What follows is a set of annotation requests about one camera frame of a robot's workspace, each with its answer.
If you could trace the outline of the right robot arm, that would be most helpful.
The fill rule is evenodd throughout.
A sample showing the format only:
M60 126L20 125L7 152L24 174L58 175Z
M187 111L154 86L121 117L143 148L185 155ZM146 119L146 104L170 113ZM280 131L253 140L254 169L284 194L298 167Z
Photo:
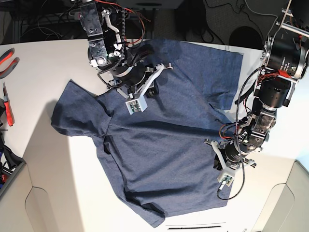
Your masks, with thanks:
M78 19L87 33L88 59L98 77L110 73L108 92L99 97L106 114L116 114L125 122L145 120L148 126L166 129L189 127L193 114L185 109L188 101L176 99L176 86L162 96L158 85L180 77L177 62L198 64L201 52L208 47L173 40L150 40L142 46L126 47L126 9L112 2L85 0L79 7Z

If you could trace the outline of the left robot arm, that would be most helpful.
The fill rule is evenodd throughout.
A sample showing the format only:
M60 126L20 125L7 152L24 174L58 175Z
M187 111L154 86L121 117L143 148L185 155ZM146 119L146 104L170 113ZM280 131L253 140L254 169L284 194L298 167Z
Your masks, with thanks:
M218 146L214 168L226 172L242 163L255 166L246 156L262 147L275 126L277 109L287 107L295 86L309 66L309 2L290 0L272 26L262 53L262 65L254 70L258 77L235 101L237 107L254 96L252 109L237 119L235 132Z

